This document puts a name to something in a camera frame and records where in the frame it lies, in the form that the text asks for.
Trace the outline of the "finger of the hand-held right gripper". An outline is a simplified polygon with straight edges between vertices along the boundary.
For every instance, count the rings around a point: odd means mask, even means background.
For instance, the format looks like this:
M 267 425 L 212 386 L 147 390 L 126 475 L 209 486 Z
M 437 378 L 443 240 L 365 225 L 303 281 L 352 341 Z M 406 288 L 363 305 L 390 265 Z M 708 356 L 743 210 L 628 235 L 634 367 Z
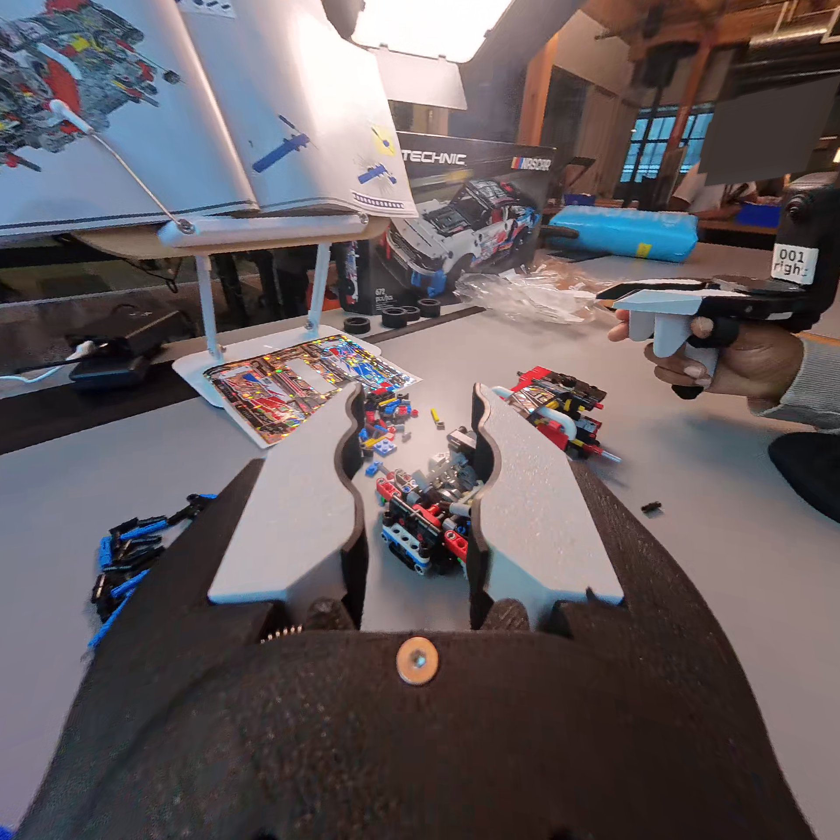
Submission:
M 598 292 L 595 299 L 605 305 L 681 305 L 711 291 L 704 280 L 690 278 L 623 280 Z
M 691 335 L 704 293 L 699 290 L 637 290 L 614 297 L 614 309 L 627 312 L 628 338 L 651 341 L 659 359 L 675 355 Z

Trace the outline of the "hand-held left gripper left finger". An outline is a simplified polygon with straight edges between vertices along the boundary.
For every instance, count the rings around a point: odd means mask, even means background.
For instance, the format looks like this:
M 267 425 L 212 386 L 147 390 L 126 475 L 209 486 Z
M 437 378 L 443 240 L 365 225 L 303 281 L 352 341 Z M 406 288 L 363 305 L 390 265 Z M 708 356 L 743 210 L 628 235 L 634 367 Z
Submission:
M 332 599 L 361 625 L 369 546 L 353 478 L 363 463 L 363 414 L 363 386 L 347 385 L 268 451 L 210 602 L 280 602 L 302 624 L 312 603 Z

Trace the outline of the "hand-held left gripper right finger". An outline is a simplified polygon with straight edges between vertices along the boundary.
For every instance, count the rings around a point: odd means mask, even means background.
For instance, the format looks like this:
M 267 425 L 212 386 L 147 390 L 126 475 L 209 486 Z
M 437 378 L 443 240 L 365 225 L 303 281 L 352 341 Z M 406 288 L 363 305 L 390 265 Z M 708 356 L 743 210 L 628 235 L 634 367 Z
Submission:
M 556 602 L 619 606 L 616 576 L 566 454 L 487 385 L 472 395 L 469 621 L 480 628 L 496 602 L 519 602 L 531 628 Z

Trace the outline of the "lego car chassis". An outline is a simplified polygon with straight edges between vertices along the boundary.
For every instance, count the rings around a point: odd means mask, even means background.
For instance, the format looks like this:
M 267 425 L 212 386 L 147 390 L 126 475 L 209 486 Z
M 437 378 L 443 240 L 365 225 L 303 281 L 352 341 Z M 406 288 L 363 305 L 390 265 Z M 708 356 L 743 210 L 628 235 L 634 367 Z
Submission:
M 534 366 L 518 372 L 513 388 L 493 392 L 570 460 L 594 456 L 619 463 L 604 449 L 599 433 L 607 393 L 578 377 Z M 381 538 L 409 570 L 421 576 L 467 572 L 471 509 L 485 481 L 476 471 L 477 433 L 459 426 L 446 437 L 447 448 L 430 458 L 425 470 L 385 470 L 378 465 L 375 496 L 382 505 Z

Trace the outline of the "white desk stand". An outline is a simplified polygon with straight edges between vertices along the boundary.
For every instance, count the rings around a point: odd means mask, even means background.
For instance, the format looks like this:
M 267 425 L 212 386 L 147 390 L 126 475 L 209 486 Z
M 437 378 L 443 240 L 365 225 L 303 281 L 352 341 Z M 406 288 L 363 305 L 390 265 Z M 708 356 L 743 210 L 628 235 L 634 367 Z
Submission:
M 127 259 L 160 259 L 191 256 L 196 263 L 206 349 L 174 360 L 173 369 L 212 406 L 225 400 L 205 372 L 222 364 L 240 362 L 307 341 L 342 335 L 321 325 L 322 304 L 329 273 L 330 246 L 375 238 L 387 229 L 387 217 L 365 214 L 330 214 L 288 217 L 188 216 L 192 226 L 185 233 L 177 223 L 107 227 L 77 231 L 82 242 L 113 256 Z M 311 305 L 301 327 L 274 332 L 264 338 L 231 343 L 220 340 L 211 281 L 211 256 L 250 249 L 252 246 L 286 247 L 316 245 L 317 265 Z

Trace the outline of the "lego instruction booklet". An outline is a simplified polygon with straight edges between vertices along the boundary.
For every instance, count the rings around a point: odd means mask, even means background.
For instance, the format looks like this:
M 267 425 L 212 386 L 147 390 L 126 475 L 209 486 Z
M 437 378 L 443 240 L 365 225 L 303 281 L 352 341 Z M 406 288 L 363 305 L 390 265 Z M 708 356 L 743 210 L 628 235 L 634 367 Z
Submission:
M 2 238 L 414 218 L 354 2 L 2 2 Z

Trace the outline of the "person's right forearm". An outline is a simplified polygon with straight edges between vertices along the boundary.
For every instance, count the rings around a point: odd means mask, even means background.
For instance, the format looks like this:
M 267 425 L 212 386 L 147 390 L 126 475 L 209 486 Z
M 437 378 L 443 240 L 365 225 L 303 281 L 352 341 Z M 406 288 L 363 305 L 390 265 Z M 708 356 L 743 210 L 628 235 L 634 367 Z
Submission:
M 777 404 L 749 401 L 757 417 L 802 424 L 819 432 L 839 434 L 839 347 L 801 336 L 803 361 L 792 384 Z

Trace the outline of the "pile of mixed lego pieces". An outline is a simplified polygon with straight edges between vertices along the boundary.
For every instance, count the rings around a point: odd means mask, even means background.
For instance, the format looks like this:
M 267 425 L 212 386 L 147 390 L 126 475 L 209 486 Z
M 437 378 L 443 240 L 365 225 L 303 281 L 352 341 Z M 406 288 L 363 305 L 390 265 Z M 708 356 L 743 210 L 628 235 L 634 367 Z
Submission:
M 384 459 L 396 451 L 398 439 L 410 439 L 410 423 L 418 416 L 409 393 L 394 385 L 385 383 L 365 392 L 358 443 L 366 476 L 381 470 Z

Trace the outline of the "lego set box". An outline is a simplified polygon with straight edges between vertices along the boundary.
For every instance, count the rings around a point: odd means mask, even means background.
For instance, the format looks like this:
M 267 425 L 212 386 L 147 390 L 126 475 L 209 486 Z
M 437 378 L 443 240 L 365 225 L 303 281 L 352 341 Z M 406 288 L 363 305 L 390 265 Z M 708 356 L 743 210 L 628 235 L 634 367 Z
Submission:
M 458 73 L 466 109 L 392 101 L 417 216 L 372 240 L 336 245 L 343 310 L 373 315 L 419 299 L 457 302 L 468 272 L 527 264 L 553 170 L 554 147 L 515 143 L 528 61 L 487 51 Z

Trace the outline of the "crumpled clear plastic bags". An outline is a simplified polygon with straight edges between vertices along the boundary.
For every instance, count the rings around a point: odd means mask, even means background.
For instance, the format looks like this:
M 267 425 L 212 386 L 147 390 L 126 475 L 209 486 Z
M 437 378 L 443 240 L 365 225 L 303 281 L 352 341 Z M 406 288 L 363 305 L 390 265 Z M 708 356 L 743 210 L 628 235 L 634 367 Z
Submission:
M 532 266 L 501 273 L 466 272 L 455 282 L 455 294 L 510 320 L 573 325 L 595 319 L 601 309 L 597 294 L 613 284 L 577 264 L 543 255 Z

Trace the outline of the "paned window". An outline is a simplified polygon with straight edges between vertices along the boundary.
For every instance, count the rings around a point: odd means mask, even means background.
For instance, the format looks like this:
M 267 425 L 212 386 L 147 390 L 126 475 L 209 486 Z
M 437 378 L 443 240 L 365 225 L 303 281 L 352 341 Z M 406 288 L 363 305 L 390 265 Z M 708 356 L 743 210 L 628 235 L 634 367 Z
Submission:
M 676 124 L 677 111 L 677 106 L 659 106 L 656 112 L 652 108 L 641 108 L 638 111 L 619 179 L 621 184 L 638 183 L 645 178 L 656 177 Z M 701 103 L 689 111 L 679 142 L 681 148 L 686 148 L 679 169 L 681 174 L 687 173 L 691 166 L 699 162 L 713 111 L 714 105 L 711 102 Z

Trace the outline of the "holographic sticker sheet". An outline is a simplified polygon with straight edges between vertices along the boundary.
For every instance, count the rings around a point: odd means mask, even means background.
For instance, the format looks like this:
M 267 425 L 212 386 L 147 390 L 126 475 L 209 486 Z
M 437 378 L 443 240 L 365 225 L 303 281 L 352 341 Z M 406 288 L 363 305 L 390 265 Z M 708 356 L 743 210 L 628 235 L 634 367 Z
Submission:
M 421 381 L 342 332 L 214 366 L 203 379 L 260 448 L 290 436 L 349 385 L 362 385 L 368 396 Z

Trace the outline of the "pile of black blue pins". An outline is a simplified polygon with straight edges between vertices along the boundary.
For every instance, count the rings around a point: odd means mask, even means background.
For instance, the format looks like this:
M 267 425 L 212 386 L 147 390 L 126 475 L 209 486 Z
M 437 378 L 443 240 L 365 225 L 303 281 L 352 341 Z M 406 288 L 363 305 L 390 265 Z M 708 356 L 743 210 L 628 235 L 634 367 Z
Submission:
M 193 493 L 183 508 L 171 516 L 131 518 L 111 528 L 101 538 L 89 604 L 99 621 L 87 643 L 92 653 L 101 643 L 133 593 L 162 559 L 175 537 L 183 532 L 217 498 Z

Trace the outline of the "large black power adapter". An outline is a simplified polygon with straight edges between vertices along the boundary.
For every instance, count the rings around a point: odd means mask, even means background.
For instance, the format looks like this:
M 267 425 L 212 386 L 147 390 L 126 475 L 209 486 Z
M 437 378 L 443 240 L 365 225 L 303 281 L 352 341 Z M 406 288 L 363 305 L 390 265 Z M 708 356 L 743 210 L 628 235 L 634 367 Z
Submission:
M 119 331 L 126 354 L 154 354 L 165 343 L 190 332 L 191 323 L 177 310 L 133 310 L 125 315 Z

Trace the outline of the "small black charger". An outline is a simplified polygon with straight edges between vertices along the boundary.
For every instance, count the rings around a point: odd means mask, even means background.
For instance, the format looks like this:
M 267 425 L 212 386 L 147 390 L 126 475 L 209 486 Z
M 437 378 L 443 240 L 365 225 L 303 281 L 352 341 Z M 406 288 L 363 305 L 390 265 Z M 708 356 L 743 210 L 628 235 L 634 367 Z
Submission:
M 82 359 L 70 372 L 71 386 L 80 392 L 105 392 L 140 385 L 151 367 L 144 356 L 97 356 Z

